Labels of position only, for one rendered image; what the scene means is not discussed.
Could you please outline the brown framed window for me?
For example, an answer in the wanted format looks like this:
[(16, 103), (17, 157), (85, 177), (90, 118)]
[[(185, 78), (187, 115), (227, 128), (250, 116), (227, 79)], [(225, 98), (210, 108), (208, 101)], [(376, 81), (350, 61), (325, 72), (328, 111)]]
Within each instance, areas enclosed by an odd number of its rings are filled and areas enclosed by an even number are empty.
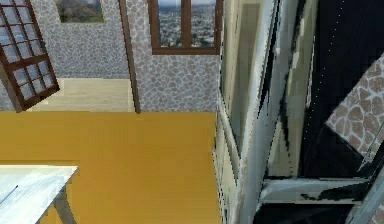
[(153, 55), (218, 55), (224, 0), (147, 0)]

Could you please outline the white table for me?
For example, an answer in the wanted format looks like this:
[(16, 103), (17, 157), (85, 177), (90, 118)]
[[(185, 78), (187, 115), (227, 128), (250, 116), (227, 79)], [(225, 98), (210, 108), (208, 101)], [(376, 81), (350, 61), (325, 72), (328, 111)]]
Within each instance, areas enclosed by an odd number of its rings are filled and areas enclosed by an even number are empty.
[(54, 205), (63, 224), (77, 224), (66, 185), (77, 166), (0, 165), (0, 224), (40, 224)]

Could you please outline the framed landscape picture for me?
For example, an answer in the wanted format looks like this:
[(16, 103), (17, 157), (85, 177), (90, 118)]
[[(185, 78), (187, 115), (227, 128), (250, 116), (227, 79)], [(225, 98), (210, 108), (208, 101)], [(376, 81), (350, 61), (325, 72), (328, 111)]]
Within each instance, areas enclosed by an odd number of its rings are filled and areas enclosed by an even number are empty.
[(55, 0), (62, 23), (103, 23), (101, 0)]

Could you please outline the white shelving unit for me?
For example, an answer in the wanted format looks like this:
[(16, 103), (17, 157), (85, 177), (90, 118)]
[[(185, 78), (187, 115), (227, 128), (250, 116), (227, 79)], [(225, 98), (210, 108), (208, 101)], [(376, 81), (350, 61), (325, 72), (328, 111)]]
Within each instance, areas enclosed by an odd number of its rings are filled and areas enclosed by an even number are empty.
[(384, 0), (223, 0), (222, 224), (384, 224)]

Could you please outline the brown glass-paned room door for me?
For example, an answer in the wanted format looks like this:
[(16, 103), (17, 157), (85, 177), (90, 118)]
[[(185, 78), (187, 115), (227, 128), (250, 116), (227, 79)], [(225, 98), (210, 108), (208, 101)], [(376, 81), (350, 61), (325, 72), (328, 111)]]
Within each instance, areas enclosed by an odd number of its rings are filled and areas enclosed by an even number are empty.
[(0, 0), (0, 80), (16, 112), (60, 90), (30, 0)]

